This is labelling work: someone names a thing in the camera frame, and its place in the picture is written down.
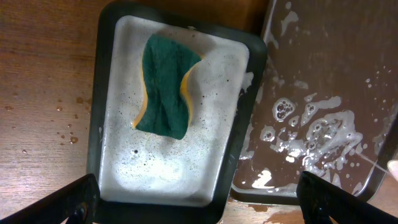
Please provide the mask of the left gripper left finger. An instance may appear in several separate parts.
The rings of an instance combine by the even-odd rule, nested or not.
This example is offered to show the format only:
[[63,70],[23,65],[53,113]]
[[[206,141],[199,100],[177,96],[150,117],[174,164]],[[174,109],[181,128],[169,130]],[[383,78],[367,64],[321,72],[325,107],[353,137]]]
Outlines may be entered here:
[[1,223],[93,223],[99,197],[95,175],[86,174]]

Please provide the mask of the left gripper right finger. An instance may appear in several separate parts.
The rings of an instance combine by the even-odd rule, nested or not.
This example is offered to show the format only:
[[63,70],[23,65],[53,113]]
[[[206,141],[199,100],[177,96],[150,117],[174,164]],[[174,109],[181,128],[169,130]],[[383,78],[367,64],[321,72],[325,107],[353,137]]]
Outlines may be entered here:
[[306,224],[333,221],[397,224],[396,217],[307,171],[301,173],[296,193]]

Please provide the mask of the white plate top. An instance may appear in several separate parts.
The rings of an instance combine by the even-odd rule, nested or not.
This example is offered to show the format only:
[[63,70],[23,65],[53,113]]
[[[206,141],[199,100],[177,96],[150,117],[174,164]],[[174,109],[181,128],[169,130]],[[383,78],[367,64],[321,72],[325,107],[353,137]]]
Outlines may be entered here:
[[388,171],[390,173],[390,175],[396,180],[398,181],[398,160],[394,159],[394,160],[390,160],[387,163],[387,168]]

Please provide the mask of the green yellow sponge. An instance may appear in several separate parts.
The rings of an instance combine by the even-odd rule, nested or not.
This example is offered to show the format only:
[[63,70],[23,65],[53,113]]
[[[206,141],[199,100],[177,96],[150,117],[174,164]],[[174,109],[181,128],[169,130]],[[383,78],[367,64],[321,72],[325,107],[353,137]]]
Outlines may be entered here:
[[183,139],[193,116],[188,81],[201,61],[201,55],[187,46],[161,35],[151,35],[142,54],[144,101],[132,128]]

